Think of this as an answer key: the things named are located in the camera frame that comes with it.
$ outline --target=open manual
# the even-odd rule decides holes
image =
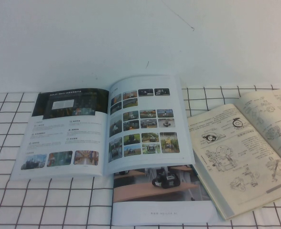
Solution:
[[[195,168],[225,219],[281,198],[281,90],[188,119]]]
[[[180,81],[132,77],[38,94],[11,179],[194,163]]]

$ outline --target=white wall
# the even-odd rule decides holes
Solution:
[[[281,0],[0,0],[0,92],[142,74],[281,82]]]

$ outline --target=grid tablecloth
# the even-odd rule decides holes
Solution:
[[[247,92],[281,85],[183,88],[186,115],[233,103]],[[118,229],[111,225],[112,177],[9,181],[37,93],[0,94],[0,228]],[[229,221],[210,225],[136,226],[136,229],[281,229],[281,199]]]

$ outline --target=photo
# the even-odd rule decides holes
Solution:
[[[125,146],[123,155],[124,156],[133,156],[133,155],[140,155],[141,154],[141,146],[140,145],[132,145],[132,146]]]
[[[155,95],[170,95],[169,88],[155,88]]]
[[[179,153],[179,142],[176,132],[160,133],[162,153]]]
[[[121,102],[115,104],[114,106],[111,107],[110,113],[113,114],[116,111],[121,110]]]
[[[70,165],[70,162],[72,161],[72,155],[72,151],[50,153],[47,167]]]
[[[108,113],[108,91],[88,88],[38,94],[32,117],[43,119]]]
[[[26,157],[21,170],[43,168],[45,165],[47,154],[29,155]]]
[[[123,137],[123,145],[131,145],[141,142],[141,136],[140,134],[134,134],[134,135],[126,135]]]
[[[131,99],[131,98],[136,98],[137,97],[137,91],[130,91],[130,92],[124,92],[122,94],[122,99]]]
[[[156,118],[155,110],[141,110],[140,118]]]
[[[77,150],[74,165],[98,165],[99,152],[92,150]]]
[[[173,110],[172,109],[160,109],[157,110],[158,118],[173,118]]]
[[[159,127],[175,127],[173,118],[159,118]]]
[[[143,133],[141,134],[141,142],[150,143],[150,142],[159,142],[159,134],[158,133]]]
[[[191,166],[126,170],[114,175],[113,202],[210,200]]]
[[[140,121],[141,128],[157,128],[157,121],[155,118],[143,119]]]
[[[120,102],[121,101],[121,94],[116,95],[114,98],[111,100],[111,106]]]
[[[143,154],[159,154],[161,152],[161,147],[159,143],[142,144]]]
[[[137,106],[137,105],[138,105],[137,98],[135,98],[135,99],[128,99],[128,100],[122,101],[122,107],[123,108]]]
[[[132,121],[127,121],[127,122],[123,123],[123,131],[136,130],[139,128],[140,128],[139,120],[132,120]]]
[[[139,97],[153,96],[153,89],[139,89]]]
[[[116,138],[108,144],[108,161],[122,157],[122,138]]]
[[[122,131],[121,115],[117,115],[110,120],[110,137]]]
[[[123,121],[133,120],[139,118],[139,111],[130,111],[123,113]]]

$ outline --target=brochure page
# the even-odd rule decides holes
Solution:
[[[144,76],[112,86],[107,173],[194,163],[180,82]]]
[[[213,223],[217,218],[191,166],[151,167],[114,175],[113,225]]]
[[[39,94],[11,179],[103,174],[108,91]]]

